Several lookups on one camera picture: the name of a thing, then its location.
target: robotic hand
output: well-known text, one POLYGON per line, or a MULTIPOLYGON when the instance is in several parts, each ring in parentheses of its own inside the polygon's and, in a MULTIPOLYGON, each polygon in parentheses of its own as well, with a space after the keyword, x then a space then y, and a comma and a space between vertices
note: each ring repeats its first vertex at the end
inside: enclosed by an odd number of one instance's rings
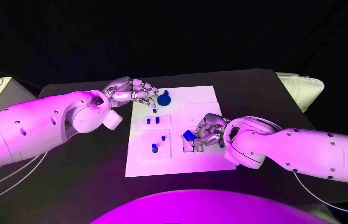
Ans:
POLYGON ((259 169, 268 156, 289 171, 348 182, 348 136, 282 128, 257 117, 229 120, 209 113, 199 123, 193 146, 226 145, 224 157, 259 169))
POLYGON ((155 107, 158 89, 122 77, 102 91, 78 91, 16 104, 0 111, 0 166, 45 153, 78 133, 102 124, 114 130, 122 117, 112 110, 129 101, 155 107))

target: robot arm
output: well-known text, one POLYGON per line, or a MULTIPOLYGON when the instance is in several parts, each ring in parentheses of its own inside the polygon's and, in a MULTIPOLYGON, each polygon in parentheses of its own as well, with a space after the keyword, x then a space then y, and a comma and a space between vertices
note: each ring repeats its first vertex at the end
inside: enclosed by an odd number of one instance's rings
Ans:
POLYGON ((229 120, 207 114, 196 129, 193 146, 224 144, 224 157, 249 168, 260 168, 268 156, 289 171, 348 182, 348 136, 282 128, 257 117, 229 120))
POLYGON ((0 111, 0 166, 45 153, 102 124, 114 130, 122 117, 112 107, 128 101, 155 107, 158 89, 122 77, 102 91, 72 92, 16 104, 0 111))

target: screw hole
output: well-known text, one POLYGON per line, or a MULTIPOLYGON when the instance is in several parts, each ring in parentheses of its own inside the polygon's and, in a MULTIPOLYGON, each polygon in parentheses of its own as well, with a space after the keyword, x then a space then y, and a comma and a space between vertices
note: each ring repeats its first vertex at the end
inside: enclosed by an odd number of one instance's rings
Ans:
POLYGON ((20 134, 22 134, 23 136, 27 135, 27 132, 26 132, 26 129, 25 129, 25 128, 20 128, 20 134))
POLYGON ((55 119, 55 117, 50 118, 50 122, 52 122, 53 125, 56 125, 56 119, 55 119))

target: blue object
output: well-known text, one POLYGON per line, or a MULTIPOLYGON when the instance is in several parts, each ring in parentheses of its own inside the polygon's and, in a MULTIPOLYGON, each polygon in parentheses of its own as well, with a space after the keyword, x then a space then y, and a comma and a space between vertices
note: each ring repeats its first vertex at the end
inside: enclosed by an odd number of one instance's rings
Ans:
POLYGON ((187 141, 193 141, 196 140, 197 138, 194 137, 193 133, 190 132, 190 130, 187 130, 183 134, 183 137, 187 141))
POLYGON ((171 102, 171 98, 168 96, 168 90, 164 91, 164 94, 158 96, 157 102, 161 106, 167 106, 171 102))
POLYGON ((154 152, 154 153, 158 152, 158 147, 157 147, 157 144, 155 144, 155 143, 153 144, 153 152, 154 152))

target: white cable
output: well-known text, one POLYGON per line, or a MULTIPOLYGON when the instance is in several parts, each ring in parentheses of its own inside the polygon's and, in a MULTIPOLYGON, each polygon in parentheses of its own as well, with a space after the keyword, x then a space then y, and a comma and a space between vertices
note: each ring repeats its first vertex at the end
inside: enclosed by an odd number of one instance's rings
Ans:
POLYGON ((32 172, 35 171, 35 169, 36 169, 36 167, 39 166, 39 164, 42 163, 42 161, 43 161, 43 159, 45 159, 45 156, 46 156, 46 154, 48 154, 48 152, 45 153, 45 155, 43 155, 43 157, 42 157, 42 159, 40 159, 40 161, 39 161, 39 163, 36 164, 36 166, 35 166, 35 168, 32 169, 32 171, 27 173, 27 175, 22 178, 22 180, 6 190, 6 191, 3 191, 2 193, 0 193, 0 195, 3 195, 26 178, 27 178, 27 176, 32 174, 32 172))
POLYGON ((328 206, 331 206, 331 207, 334 207, 335 209, 338 209, 338 210, 342 210, 342 211, 345 211, 345 212, 348 212, 348 210, 345 210, 345 209, 341 209, 339 207, 337 207, 337 206, 334 206, 334 205, 331 205, 329 203, 327 203, 319 197, 316 197, 315 196, 315 194, 308 190, 308 188, 305 187, 305 185, 302 184, 302 182, 301 182, 301 180, 299 180, 299 177, 298 177, 298 175, 296 175, 296 172, 293 172, 293 174, 295 174, 295 177, 296 177, 296 179, 298 179, 298 181, 299 181, 299 183, 301 183, 301 185, 302 185, 302 187, 305 188, 305 190, 308 191, 308 193, 325 204, 325 205, 328 205, 328 206))
POLYGON ((12 174, 9 174, 6 177, 3 177, 2 179, 0 179, 0 182, 3 181, 3 180, 6 180, 14 173, 17 173, 26 166, 29 166, 30 165, 30 163, 37 159, 37 157, 39 157, 39 155, 12 173, 12 174))

